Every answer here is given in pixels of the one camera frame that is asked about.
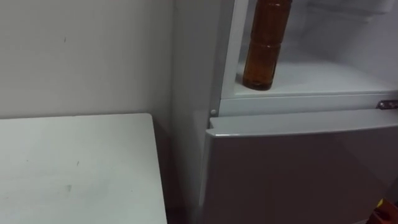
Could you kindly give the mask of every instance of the bottle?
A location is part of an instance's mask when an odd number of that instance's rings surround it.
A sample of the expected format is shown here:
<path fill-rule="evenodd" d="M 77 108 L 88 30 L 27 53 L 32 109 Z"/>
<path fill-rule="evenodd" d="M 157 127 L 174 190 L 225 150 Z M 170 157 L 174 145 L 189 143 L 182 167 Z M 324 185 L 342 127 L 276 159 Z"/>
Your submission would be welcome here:
<path fill-rule="evenodd" d="M 292 0 L 257 0 L 243 85 L 269 90 L 274 79 Z"/>

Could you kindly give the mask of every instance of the metal hinge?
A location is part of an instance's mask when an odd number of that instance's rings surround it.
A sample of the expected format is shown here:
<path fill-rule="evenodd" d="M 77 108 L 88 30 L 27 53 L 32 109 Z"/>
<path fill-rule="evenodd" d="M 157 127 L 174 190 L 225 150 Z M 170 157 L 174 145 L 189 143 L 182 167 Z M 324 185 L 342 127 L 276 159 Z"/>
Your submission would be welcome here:
<path fill-rule="evenodd" d="M 377 104 L 376 109 L 380 110 L 398 109 L 398 100 L 382 100 Z"/>

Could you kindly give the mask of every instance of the white refrigerator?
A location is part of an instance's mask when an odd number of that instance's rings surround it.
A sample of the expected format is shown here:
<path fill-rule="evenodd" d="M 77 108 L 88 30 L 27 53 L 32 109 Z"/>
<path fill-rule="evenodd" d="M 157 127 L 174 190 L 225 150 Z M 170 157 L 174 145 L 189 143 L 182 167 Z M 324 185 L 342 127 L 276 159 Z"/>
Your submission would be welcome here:
<path fill-rule="evenodd" d="M 241 84 L 256 0 L 176 0 L 190 223 L 352 224 L 398 176 L 398 3 L 293 0 L 274 84 Z"/>

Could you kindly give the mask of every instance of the freezer door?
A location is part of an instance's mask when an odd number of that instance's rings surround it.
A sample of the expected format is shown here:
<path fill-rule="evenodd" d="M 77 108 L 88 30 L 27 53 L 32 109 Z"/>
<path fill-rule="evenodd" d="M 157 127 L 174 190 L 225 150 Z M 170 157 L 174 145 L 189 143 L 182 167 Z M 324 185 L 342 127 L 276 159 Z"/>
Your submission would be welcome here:
<path fill-rule="evenodd" d="M 398 176 L 398 111 L 212 118 L 201 223 L 352 224 Z"/>

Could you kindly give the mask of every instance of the table top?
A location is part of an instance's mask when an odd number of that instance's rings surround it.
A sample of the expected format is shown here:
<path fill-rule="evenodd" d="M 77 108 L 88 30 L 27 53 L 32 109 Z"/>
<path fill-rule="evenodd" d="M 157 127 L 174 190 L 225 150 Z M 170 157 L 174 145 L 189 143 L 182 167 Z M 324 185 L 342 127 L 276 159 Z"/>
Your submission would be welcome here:
<path fill-rule="evenodd" d="M 149 114 L 0 120 L 0 222 L 166 224 Z"/>

